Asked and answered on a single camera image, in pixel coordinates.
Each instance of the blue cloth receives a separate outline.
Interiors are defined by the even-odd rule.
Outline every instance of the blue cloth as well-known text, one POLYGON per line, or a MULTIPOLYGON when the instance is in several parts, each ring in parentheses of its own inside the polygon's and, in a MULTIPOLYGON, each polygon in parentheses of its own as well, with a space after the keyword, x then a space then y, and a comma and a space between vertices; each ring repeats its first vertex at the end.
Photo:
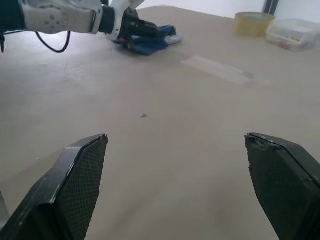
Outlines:
MULTIPOLYGON (((159 29, 165 34, 158 38, 132 36, 134 47, 130 50, 137 54, 150 56, 155 52, 168 48, 169 44, 165 41, 165 38, 168 35, 176 35, 176 29, 172 25, 160 26, 159 29)), ((123 47, 127 48, 124 40, 115 40, 113 42, 118 45, 123 45, 123 47)))

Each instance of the black cable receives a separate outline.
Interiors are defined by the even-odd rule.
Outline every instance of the black cable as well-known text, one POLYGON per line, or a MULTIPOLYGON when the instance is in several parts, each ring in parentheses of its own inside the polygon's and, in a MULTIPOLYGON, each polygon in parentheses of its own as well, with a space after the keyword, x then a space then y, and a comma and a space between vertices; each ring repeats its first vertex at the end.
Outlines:
POLYGON ((51 51, 57 53, 57 54, 61 54, 63 53, 67 48, 68 48, 68 45, 69 45, 69 42, 70 42, 70 36, 71 36, 71 32, 68 31, 68 34, 66 36, 66 41, 65 41, 65 44, 63 46, 63 48, 61 50, 56 50, 54 48, 52 48, 51 46, 49 46, 43 39, 42 37, 40 36, 39 32, 35 32, 36 36, 38 37, 38 39, 40 40, 41 43, 43 43, 43 45, 45 45, 48 49, 50 49, 51 51))

